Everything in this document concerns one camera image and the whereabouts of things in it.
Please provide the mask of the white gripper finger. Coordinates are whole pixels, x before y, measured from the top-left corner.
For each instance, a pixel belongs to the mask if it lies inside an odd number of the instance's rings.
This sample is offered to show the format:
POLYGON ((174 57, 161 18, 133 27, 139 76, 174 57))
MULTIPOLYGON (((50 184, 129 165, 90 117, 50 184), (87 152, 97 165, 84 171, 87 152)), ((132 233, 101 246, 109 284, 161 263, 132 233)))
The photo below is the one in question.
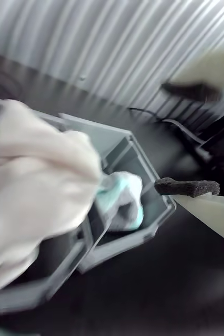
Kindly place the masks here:
POLYGON ((161 84, 171 96, 194 102, 218 102, 224 94, 224 49, 209 51, 161 84))
POLYGON ((170 196, 206 226, 224 238, 224 196, 215 181, 176 181, 166 177, 154 184, 157 193, 170 196))

